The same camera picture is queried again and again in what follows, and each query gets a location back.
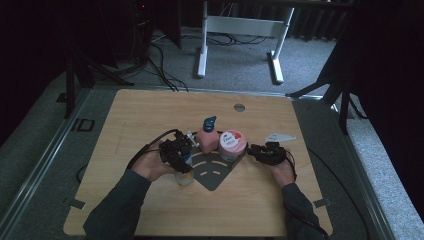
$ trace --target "metal stand leg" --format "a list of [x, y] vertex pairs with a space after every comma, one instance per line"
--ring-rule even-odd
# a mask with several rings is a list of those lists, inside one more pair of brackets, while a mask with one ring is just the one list
[[274, 76], [275, 76], [275, 80], [278, 83], [284, 82], [283, 73], [281, 72], [281, 66], [280, 66], [280, 61], [278, 60], [278, 57], [280, 56], [281, 48], [283, 47], [284, 40], [286, 39], [287, 31], [290, 26], [290, 20], [293, 16], [293, 12], [294, 12], [294, 8], [291, 8], [289, 15], [287, 16], [286, 19], [284, 19], [284, 28], [282, 30], [282, 35], [278, 39], [277, 47], [275, 48], [275, 51], [271, 51], [272, 66], [274, 68]]
[[206, 45], [206, 37], [208, 34], [208, 2], [203, 2], [203, 23], [202, 23], [202, 48], [200, 49], [200, 60], [197, 75], [200, 78], [206, 74], [206, 59], [208, 57], [208, 46]]

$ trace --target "wooden tabletop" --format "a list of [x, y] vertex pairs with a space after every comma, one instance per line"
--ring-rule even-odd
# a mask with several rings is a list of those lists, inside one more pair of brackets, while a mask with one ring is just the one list
[[[245, 111], [234, 109], [242, 104]], [[120, 90], [86, 169], [64, 225], [69, 235], [85, 235], [90, 211], [115, 186], [129, 160], [170, 129], [198, 131], [205, 118], [217, 116], [218, 131], [235, 129], [250, 144], [263, 145], [273, 132], [295, 135], [283, 142], [296, 160], [297, 184], [313, 202], [322, 199], [292, 103], [284, 97], [206, 92]], [[284, 236], [281, 191], [269, 171], [246, 155], [215, 191], [199, 182], [179, 186], [172, 174], [153, 182], [141, 208], [136, 235]], [[321, 227], [332, 226], [325, 207], [314, 209]]]

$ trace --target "small bottle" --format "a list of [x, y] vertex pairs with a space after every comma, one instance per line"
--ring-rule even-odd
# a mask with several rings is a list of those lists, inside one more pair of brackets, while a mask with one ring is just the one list
[[203, 128], [196, 133], [196, 141], [204, 154], [212, 152], [219, 145], [219, 134], [215, 130], [215, 120], [216, 116], [206, 118], [203, 122]]
[[[184, 158], [184, 161], [188, 165], [193, 166], [193, 161], [191, 159], [191, 153], [185, 155], [183, 158]], [[175, 179], [177, 180], [178, 184], [180, 184], [181, 186], [188, 185], [188, 184], [192, 183], [193, 180], [194, 180], [193, 170], [191, 170], [188, 173], [176, 172], [176, 173], [174, 173], [174, 175], [175, 175]]]

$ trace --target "gray carpet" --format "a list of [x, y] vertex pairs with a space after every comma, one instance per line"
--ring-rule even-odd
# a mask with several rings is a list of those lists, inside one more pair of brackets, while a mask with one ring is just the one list
[[[294, 92], [315, 82], [335, 45], [335, 42], [322, 40], [304, 42], [287, 39], [280, 57], [285, 83], [278, 85], [272, 81], [266, 55], [275, 47], [275, 39], [266, 39], [255, 45], [231, 47], [209, 45], [206, 77], [203, 79], [196, 77], [199, 39], [184, 39], [181, 50], [166, 39], [155, 43], [163, 49], [164, 69], [175, 78], [184, 81], [190, 90], [237, 91], [268, 95]], [[157, 49], [151, 48], [150, 56], [159, 64]], [[125, 68], [131, 66], [131, 62], [123, 61], [120, 65]], [[153, 71], [153, 68], [148, 64], [144, 70]], [[165, 86], [157, 76], [144, 70], [135, 72], [137, 75], [128, 73], [123, 77], [134, 82], [135, 86], [132, 88], [135, 89]], [[55, 101], [59, 93], [64, 92], [64, 86], [64, 76], [53, 81], [0, 150], [1, 215], [8, 209], [57, 128], [63, 124], [65, 106]], [[88, 163], [114, 94], [120, 88], [122, 86], [98, 76], [98, 83], [91, 90], [87, 102], [78, 114], [79, 119], [95, 120], [93, 131], [67, 133], [65, 142], [56, 153], [32, 201], [13, 228], [10, 239], [82, 239], [63, 233], [63, 223], [69, 207], [62, 202], [75, 195], [78, 189], [75, 175]], [[311, 94], [322, 96], [325, 90], [323, 87]], [[352, 166], [347, 159], [348, 150], [344, 142], [348, 137], [342, 135], [339, 130], [336, 113], [329, 106], [316, 100], [297, 100], [294, 106], [307, 146], [316, 151], [341, 178], [366, 219], [371, 239], [379, 239], [354, 179]], [[334, 228], [331, 239], [365, 239], [364, 226], [346, 194], [328, 169], [313, 155], [311, 159], [323, 195], [333, 202], [328, 207]]]

